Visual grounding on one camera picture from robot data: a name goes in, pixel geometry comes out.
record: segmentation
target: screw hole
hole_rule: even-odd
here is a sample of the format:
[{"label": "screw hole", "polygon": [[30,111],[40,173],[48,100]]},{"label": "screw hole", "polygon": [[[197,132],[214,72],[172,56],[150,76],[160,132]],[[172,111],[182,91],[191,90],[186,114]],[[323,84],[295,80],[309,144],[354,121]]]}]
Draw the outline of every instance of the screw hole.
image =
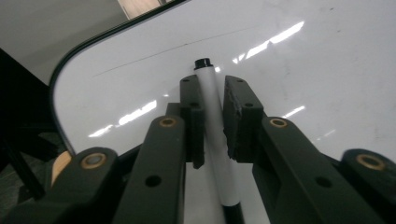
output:
[{"label": "screw hole", "polygon": [[329,189],[332,187],[332,181],[330,181],[328,178],[320,176],[315,178],[315,181],[317,184],[323,188]]},{"label": "screw hole", "polygon": [[288,125],[288,123],[283,119],[271,119],[270,123],[277,128],[284,128]]},{"label": "screw hole", "polygon": [[150,188],[157,187],[161,184],[161,178],[157,175],[151,175],[146,179],[146,186]]},{"label": "screw hole", "polygon": [[378,157],[373,155],[360,154],[357,157],[357,161],[361,165],[372,170],[382,171],[386,167],[385,163],[382,160],[380,160]]},{"label": "screw hole", "polygon": [[162,119],[160,121],[160,125],[165,127],[165,128],[172,127],[175,124],[176,124],[176,120],[175,119],[166,118],[166,119]]}]

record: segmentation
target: floor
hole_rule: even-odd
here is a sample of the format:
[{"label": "floor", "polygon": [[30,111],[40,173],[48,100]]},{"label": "floor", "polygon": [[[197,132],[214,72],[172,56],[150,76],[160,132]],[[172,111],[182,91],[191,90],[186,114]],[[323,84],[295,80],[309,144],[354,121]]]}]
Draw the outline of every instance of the floor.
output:
[{"label": "floor", "polygon": [[[40,136],[57,146],[59,153],[65,151],[64,143],[57,133],[42,133]],[[47,186],[50,181],[50,170],[53,161],[43,162],[23,153],[22,156],[25,158],[40,183],[43,186]],[[18,204],[22,186],[23,183],[11,165],[8,165],[5,170],[0,173],[0,223],[2,223],[1,220],[3,220],[7,213]],[[32,200],[31,198],[21,203],[28,203]]]}]

